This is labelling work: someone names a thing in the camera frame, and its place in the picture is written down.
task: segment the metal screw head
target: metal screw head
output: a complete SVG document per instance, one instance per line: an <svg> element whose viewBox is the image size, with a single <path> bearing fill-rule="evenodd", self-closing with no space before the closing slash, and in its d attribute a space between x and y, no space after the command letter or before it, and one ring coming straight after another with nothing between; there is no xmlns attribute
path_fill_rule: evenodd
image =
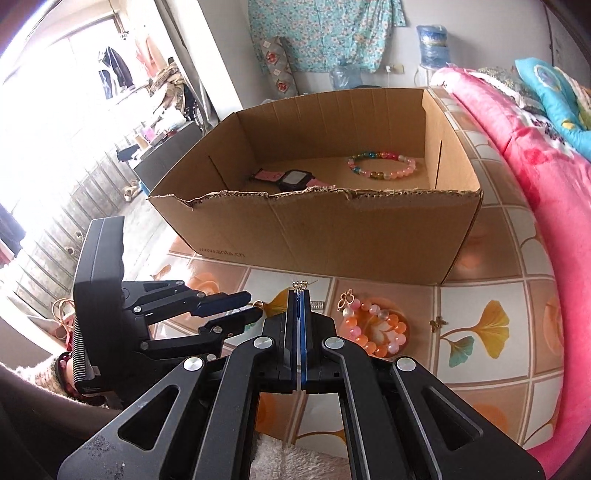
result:
<svg viewBox="0 0 591 480"><path fill-rule="evenodd" d="M269 337L259 337L255 338L253 345L256 348L260 348L261 350L265 350L273 346L273 340Z"/></svg>
<svg viewBox="0 0 591 480"><path fill-rule="evenodd" d="M190 372L195 372L199 370L202 366L203 360L198 356L191 356L187 358L183 363L184 369L189 370Z"/></svg>
<svg viewBox="0 0 591 480"><path fill-rule="evenodd" d="M403 372L412 372L417 367L417 364L412 358L403 356L396 361L396 366Z"/></svg>
<svg viewBox="0 0 591 480"><path fill-rule="evenodd" d="M326 348L330 348L331 350L338 350L345 346L345 342L339 337L328 337L324 341L324 344L326 345Z"/></svg>

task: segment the pink watch strap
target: pink watch strap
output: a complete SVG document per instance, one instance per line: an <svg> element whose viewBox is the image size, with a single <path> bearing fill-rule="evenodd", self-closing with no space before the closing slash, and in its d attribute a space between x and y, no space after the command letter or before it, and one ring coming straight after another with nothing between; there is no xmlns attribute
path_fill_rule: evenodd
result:
<svg viewBox="0 0 591 480"><path fill-rule="evenodd" d="M324 183L323 181L320 181L318 179L311 179L307 184L307 187L332 187L332 185L329 185L328 183Z"/></svg>
<svg viewBox="0 0 591 480"><path fill-rule="evenodd" d="M259 170L254 177L257 180L264 180L264 181L277 181L279 180L285 172L282 171L268 171L268 170Z"/></svg>

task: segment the wall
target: wall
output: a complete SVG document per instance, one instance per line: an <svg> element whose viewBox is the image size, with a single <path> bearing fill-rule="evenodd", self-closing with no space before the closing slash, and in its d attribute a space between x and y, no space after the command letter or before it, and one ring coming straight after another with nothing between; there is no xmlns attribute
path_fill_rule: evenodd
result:
<svg viewBox="0 0 591 480"><path fill-rule="evenodd" d="M220 119L270 95L236 0L166 0Z"/></svg>
<svg viewBox="0 0 591 480"><path fill-rule="evenodd" d="M550 11L548 16L552 27L554 64L582 84L591 86L591 67L587 59L560 20Z"/></svg>
<svg viewBox="0 0 591 480"><path fill-rule="evenodd" d="M248 20L248 0L239 1ZM540 0L402 0L402 5L408 27L394 29L384 65L401 63L405 73L390 74L390 86L414 86L420 62L416 26L421 24L441 24L448 29L452 61L462 67L511 67L515 59L529 56L551 60L550 35ZM557 34L569 38L561 43L563 63L573 73L584 75L585 67L578 67L587 63L580 61L580 51L565 33ZM301 92L331 89L326 73L297 72L295 78ZM386 86L388 76L383 70L364 74L364 82Z"/></svg>

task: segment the plastic bottle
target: plastic bottle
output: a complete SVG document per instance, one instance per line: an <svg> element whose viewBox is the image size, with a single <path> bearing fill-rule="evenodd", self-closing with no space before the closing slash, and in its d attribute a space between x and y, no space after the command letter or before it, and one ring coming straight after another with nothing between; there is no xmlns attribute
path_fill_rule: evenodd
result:
<svg viewBox="0 0 591 480"><path fill-rule="evenodd" d="M447 47L447 29L442 25L419 25L418 39L421 48L421 66L438 70L450 63Z"/></svg>
<svg viewBox="0 0 591 480"><path fill-rule="evenodd" d="M341 57L338 66L330 71L330 83L333 90L346 90L363 85L361 70Z"/></svg>

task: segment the watch face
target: watch face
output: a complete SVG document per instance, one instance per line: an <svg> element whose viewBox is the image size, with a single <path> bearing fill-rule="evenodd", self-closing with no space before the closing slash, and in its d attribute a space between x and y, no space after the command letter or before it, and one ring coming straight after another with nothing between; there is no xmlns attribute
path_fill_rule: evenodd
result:
<svg viewBox="0 0 591 480"><path fill-rule="evenodd" d="M283 177L281 181L288 185L298 185L302 180L304 180L304 178L306 178L306 175L308 175L308 173L305 171L294 170Z"/></svg>

